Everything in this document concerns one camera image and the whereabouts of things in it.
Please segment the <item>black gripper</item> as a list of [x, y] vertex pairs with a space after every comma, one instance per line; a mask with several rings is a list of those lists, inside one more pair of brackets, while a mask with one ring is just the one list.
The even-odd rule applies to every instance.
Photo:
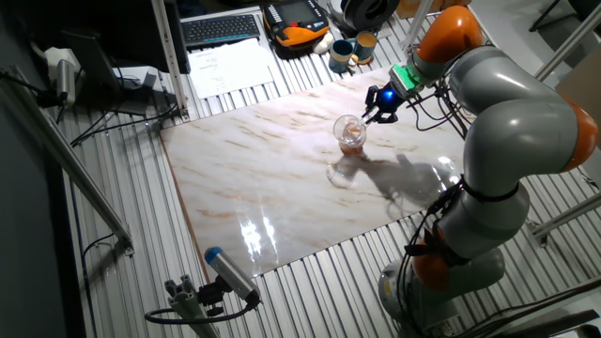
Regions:
[[385, 84], [380, 89], [376, 85], [371, 85], [365, 97], [366, 107], [362, 118], [368, 117], [376, 106], [378, 115], [375, 121], [378, 124], [395, 123], [398, 121], [396, 111], [403, 102], [404, 99], [396, 93], [391, 83]]

